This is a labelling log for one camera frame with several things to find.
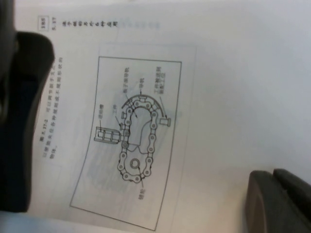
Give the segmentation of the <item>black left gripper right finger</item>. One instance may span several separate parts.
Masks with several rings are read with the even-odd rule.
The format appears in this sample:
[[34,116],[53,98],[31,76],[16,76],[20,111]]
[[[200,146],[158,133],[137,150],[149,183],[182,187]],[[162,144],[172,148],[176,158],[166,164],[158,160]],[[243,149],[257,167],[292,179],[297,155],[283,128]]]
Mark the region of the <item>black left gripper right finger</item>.
[[274,169],[274,178],[286,190],[295,207],[306,217],[311,217],[311,185],[285,169]]

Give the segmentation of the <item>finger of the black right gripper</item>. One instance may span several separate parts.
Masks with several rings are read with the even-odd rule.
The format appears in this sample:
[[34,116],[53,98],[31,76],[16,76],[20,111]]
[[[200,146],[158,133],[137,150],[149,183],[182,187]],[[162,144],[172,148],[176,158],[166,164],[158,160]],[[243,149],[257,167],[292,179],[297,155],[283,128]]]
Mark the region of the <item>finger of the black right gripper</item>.
[[54,51],[51,41],[38,33],[18,32],[16,45],[0,85],[0,209],[26,212],[36,114]]
[[14,23],[15,2],[0,2],[0,120],[5,121],[9,111],[9,76],[12,59],[16,51],[16,29]]

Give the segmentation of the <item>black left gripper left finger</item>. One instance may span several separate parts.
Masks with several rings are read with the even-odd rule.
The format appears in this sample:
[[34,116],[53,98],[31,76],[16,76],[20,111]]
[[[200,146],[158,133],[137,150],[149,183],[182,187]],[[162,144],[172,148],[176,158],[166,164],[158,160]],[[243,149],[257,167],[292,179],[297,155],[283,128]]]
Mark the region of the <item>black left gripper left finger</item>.
[[250,233],[309,233],[306,218],[274,178],[274,172],[254,170],[249,175],[245,217]]

